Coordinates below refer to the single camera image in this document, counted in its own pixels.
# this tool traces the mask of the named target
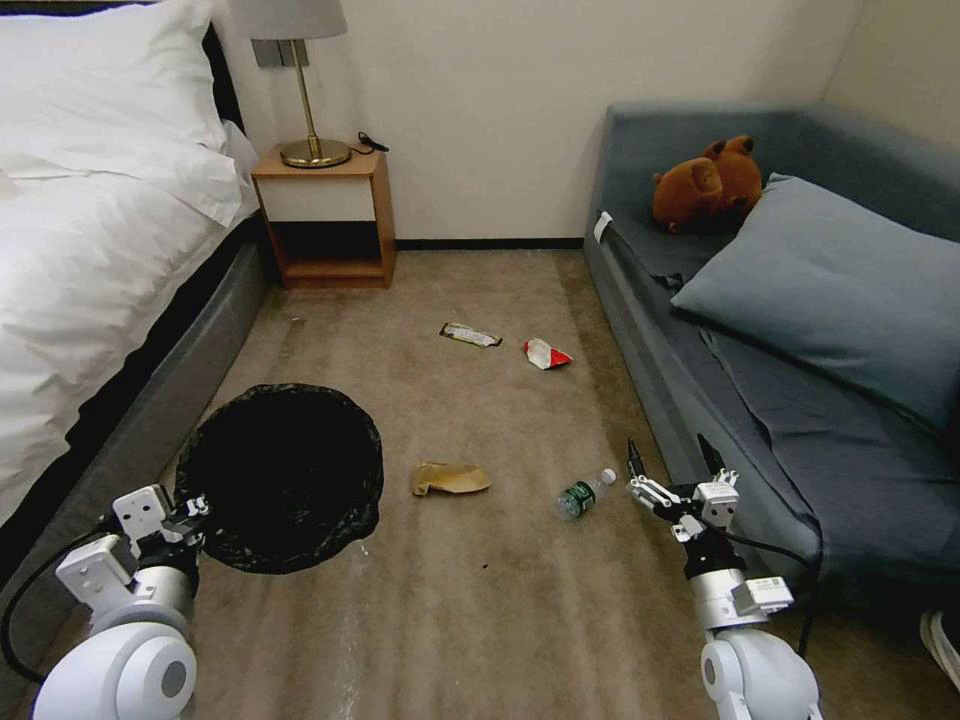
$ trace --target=white wall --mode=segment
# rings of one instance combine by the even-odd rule
[[[258,68],[217,1],[254,143],[302,136],[293,71]],[[398,237],[520,238],[582,233],[608,103],[819,100],[860,0],[343,4],[350,31],[308,43],[320,134],[390,146]]]
[[[826,101],[960,149],[960,2],[864,0]]]

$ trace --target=gray pillow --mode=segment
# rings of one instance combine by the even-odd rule
[[[957,400],[960,245],[799,178],[771,175],[736,239],[673,304],[938,430]]]

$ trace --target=brown paper bag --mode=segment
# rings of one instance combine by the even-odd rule
[[[410,490],[423,496],[430,488],[452,493],[477,492],[490,487],[487,474],[476,465],[422,462],[410,474]]]

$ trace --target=plush toy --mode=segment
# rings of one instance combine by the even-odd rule
[[[703,153],[703,157],[713,160],[723,183],[723,198],[717,211],[731,216],[729,219],[738,225],[753,210],[763,192],[760,168],[750,157],[751,152],[753,138],[738,135],[726,142],[713,143]]]
[[[653,219],[671,233],[709,222],[723,199],[717,166],[708,158],[680,163],[666,175],[653,176]]]
[[[670,233],[739,227],[762,192],[753,139],[715,142],[703,157],[653,176],[653,219]]]

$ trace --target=trash can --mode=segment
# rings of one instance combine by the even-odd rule
[[[245,572],[285,574],[373,532],[383,492],[376,425],[316,385],[257,385],[214,412],[177,463],[178,502],[206,495],[205,550]]]

